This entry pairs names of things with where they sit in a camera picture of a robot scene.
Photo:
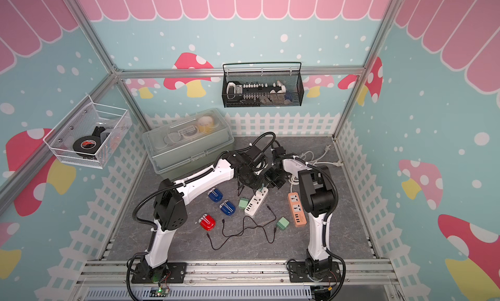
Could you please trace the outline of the white power strip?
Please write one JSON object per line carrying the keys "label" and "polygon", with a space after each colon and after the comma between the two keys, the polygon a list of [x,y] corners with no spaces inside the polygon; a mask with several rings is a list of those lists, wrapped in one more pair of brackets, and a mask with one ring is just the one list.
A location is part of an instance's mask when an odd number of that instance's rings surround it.
{"label": "white power strip", "polygon": [[247,207],[245,208],[245,214],[251,217],[254,217],[257,213],[259,207],[264,203],[268,195],[269,190],[267,187],[262,187],[260,190],[257,190],[254,196],[251,198]]}

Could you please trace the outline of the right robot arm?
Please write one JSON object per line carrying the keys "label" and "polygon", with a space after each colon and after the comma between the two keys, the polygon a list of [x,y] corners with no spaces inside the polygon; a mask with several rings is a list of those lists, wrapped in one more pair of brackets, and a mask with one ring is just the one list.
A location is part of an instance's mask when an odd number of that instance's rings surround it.
{"label": "right robot arm", "polygon": [[319,281],[333,272],[333,260],[338,258],[329,247],[330,221],[339,203],[337,187],[326,165],[306,162],[283,147],[272,149],[272,155],[279,172],[299,181],[299,199],[309,219],[305,267],[308,277]]}

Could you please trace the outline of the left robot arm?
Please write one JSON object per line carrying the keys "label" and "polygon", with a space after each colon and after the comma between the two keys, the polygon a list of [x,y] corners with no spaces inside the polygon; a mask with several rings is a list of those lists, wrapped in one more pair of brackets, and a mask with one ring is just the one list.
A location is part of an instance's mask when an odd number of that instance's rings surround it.
{"label": "left robot arm", "polygon": [[148,248],[141,258],[136,274],[152,278],[156,272],[167,271],[170,245],[175,231],[187,221],[188,205],[192,200],[226,181],[238,180],[239,189],[247,186],[260,189],[264,178],[259,172],[266,167],[264,150],[256,145],[237,151],[224,151],[201,171],[174,182],[165,180],[157,192],[144,198],[134,208],[132,218],[151,226]]}

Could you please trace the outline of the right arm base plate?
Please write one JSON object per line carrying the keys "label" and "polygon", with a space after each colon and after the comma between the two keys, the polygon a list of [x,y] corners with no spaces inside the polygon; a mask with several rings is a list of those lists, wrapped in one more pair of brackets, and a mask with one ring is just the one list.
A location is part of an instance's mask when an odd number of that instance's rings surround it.
{"label": "right arm base plate", "polygon": [[326,262],[320,268],[313,267],[306,261],[291,259],[286,263],[289,279],[292,283],[327,283],[337,285],[341,282],[341,270],[337,262]]}

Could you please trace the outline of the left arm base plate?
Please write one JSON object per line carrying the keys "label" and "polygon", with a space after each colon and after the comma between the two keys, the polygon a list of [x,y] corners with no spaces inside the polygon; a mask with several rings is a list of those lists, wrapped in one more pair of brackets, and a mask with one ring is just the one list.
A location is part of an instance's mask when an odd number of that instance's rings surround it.
{"label": "left arm base plate", "polygon": [[133,284],[182,284],[186,275],[187,263],[166,262],[152,268],[146,261],[137,264],[133,271]]}

